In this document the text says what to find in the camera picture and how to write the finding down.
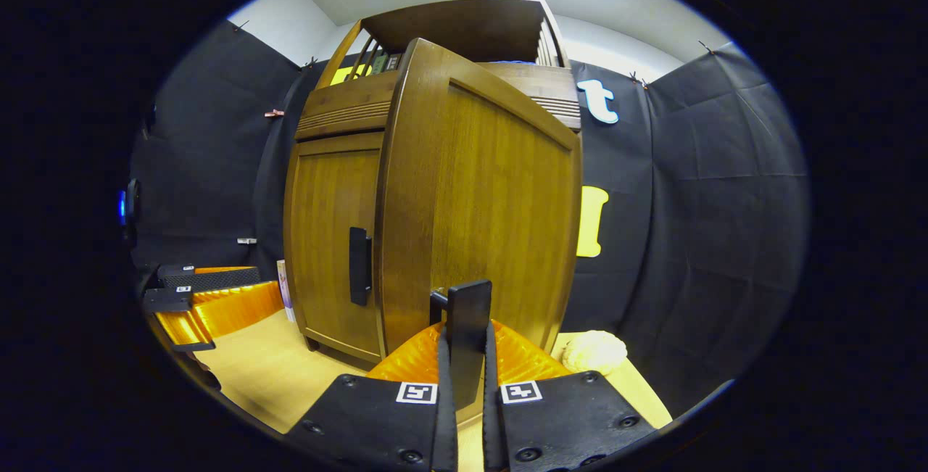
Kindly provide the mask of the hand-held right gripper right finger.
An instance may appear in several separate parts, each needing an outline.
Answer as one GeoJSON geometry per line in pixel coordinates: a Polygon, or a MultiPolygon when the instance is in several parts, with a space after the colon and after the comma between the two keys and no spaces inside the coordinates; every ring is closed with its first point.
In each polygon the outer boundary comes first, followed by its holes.
{"type": "Polygon", "coordinates": [[[485,334],[487,471],[586,471],[639,452],[657,430],[595,370],[569,373],[499,321],[485,334]]]}

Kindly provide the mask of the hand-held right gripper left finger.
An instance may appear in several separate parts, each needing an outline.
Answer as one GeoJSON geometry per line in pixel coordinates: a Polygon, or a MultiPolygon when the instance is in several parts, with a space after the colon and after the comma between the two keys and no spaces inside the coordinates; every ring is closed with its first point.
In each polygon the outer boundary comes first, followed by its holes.
{"type": "Polygon", "coordinates": [[[434,383],[339,374],[287,432],[335,471],[455,471],[457,426],[444,324],[422,331],[434,383]]]}

